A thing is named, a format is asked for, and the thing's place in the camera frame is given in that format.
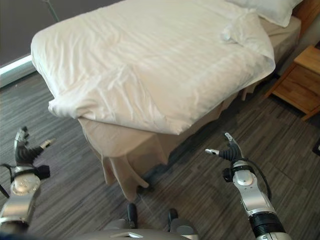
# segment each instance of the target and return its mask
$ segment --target white duvet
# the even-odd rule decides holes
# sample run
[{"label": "white duvet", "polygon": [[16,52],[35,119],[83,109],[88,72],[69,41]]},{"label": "white duvet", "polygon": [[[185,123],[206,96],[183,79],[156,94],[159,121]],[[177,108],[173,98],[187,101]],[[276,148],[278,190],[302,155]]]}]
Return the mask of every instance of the white duvet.
[{"label": "white duvet", "polygon": [[38,32],[59,117],[180,134],[274,68],[255,12],[222,0],[125,0]]}]

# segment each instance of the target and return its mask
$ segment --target white pillow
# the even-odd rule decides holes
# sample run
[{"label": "white pillow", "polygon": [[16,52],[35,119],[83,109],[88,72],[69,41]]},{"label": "white pillow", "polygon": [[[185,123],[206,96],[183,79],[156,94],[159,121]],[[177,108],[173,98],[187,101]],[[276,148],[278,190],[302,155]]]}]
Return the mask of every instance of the white pillow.
[{"label": "white pillow", "polygon": [[287,27],[292,10],[303,0],[226,0],[242,8],[255,9],[258,15],[273,24]]}]

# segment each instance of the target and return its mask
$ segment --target wooden nightstand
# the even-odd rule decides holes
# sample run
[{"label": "wooden nightstand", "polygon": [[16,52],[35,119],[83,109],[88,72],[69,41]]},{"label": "wooden nightstand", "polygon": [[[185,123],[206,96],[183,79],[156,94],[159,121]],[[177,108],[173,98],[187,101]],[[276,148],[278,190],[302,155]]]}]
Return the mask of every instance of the wooden nightstand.
[{"label": "wooden nightstand", "polygon": [[306,48],[264,96],[270,94],[304,112],[304,121],[320,112],[320,50]]}]

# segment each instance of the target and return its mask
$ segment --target striped carpet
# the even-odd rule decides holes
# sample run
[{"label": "striped carpet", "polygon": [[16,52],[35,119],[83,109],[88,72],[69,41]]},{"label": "striped carpet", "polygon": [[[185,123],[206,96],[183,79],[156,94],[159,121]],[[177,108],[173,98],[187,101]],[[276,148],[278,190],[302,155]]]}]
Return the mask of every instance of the striped carpet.
[{"label": "striped carpet", "polygon": [[[312,152],[320,116],[303,122],[302,113],[283,101],[263,99],[271,83],[260,85],[245,102],[237,98],[218,120],[174,150],[168,166],[145,176],[152,188],[135,200],[140,227],[167,229],[167,211],[176,208],[203,240],[255,239],[238,192],[222,178],[229,164],[204,152],[207,147],[223,149],[222,132],[228,131],[264,171],[272,203],[292,239],[320,239],[320,157]],[[13,141],[21,126],[28,126],[31,146],[57,139],[36,162],[50,165],[51,178],[42,182],[29,229],[57,239],[103,229],[126,216],[128,202],[117,184],[106,186],[79,123],[48,112],[52,98],[37,73],[0,90],[0,161],[14,163]],[[5,170],[0,177],[9,189]],[[4,202],[0,196],[0,205]]]}]

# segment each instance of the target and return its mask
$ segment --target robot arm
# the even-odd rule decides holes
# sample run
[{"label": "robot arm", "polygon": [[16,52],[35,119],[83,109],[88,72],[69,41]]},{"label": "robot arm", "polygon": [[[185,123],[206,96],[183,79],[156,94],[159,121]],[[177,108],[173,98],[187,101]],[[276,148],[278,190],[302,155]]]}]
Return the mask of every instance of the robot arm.
[{"label": "robot arm", "polygon": [[223,170],[223,177],[226,182],[233,182],[241,195],[241,202],[248,216],[252,231],[257,240],[291,240],[283,225],[277,217],[276,211],[271,204],[271,191],[268,186],[269,198],[259,189],[258,179],[248,160],[229,134],[225,133],[228,139],[229,149],[219,151],[206,149],[205,152],[217,155],[231,162],[230,168]]},{"label": "robot arm", "polygon": [[35,148],[27,148],[28,129],[23,127],[14,141],[16,167],[11,176],[10,196],[0,212],[0,232],[21,234],[30,224],[40,180],[50,177],[49,166],[35,167],[34,160],[53,140],[47,140]]}]

